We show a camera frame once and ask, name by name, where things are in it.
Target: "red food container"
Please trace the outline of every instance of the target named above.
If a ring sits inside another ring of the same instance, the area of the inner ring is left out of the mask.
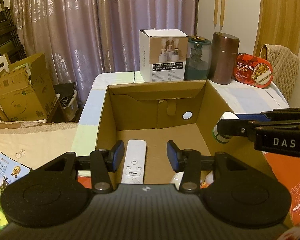
[[[237,57],[233,75],[241,83],[265,88],[272,81],[273,69],[265,59],[249,54],[240,54]]]

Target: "white product box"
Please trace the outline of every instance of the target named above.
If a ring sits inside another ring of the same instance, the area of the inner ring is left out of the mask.
[[[140,73],[145,82],[180,81],[185,75],[188,36],[180,30],[140,30]]]

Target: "wooden cabinet handle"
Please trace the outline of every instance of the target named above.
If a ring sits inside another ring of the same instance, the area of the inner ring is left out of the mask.
[[[223,21],[225,19],[225,3],[226,0],[221,0],[220,26],[223,26]]]
[[[214,0],[213,24],[217,24],[217,21],[218,21],[218,6],[219,6],[219,0]]]

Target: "bottle lid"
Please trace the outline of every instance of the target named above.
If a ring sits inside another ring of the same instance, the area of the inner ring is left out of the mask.
[[[227,33],[214,33],[212,44],[213,48],[230,53],[238,53],[240,40],[238,37]]]
[[[202,37],[202,36],[195,36],[195,35],[192,35],[189,37],[189,42],[191,43],[199,43],[199,44],[202,44],[202,45],[211,45],[211,41],[209,41],[208,39]]]

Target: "brown thermos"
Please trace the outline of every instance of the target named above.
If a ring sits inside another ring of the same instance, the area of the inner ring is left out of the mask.
[[[226,33],[214,33],[212,59],[208,78],[218,84],[231,82],[233,68],[238,56],[239,38]]]

